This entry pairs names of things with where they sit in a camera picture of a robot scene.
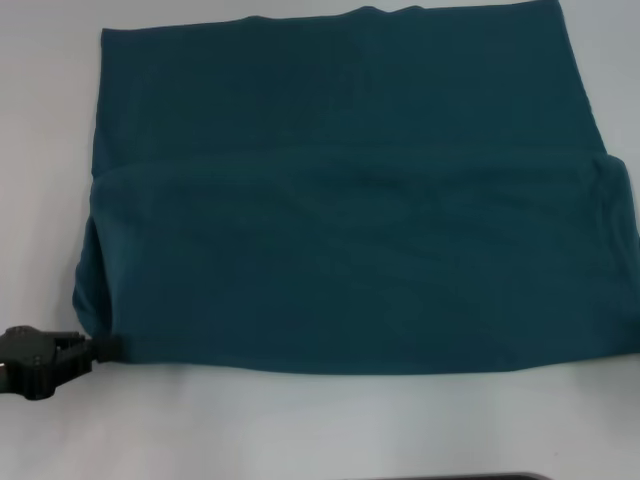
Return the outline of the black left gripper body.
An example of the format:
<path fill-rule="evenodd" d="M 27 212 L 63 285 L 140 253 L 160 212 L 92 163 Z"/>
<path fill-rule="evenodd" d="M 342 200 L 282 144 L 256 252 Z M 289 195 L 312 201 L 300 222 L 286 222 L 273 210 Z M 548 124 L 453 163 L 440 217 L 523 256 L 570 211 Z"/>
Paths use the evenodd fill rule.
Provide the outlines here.
<path fill-rule="evenodd" d="M 7 329 L 1 335 L 1 393 L 30 401 L 52 397 L 56 390 L 56 335 L 30 326 Z"/>

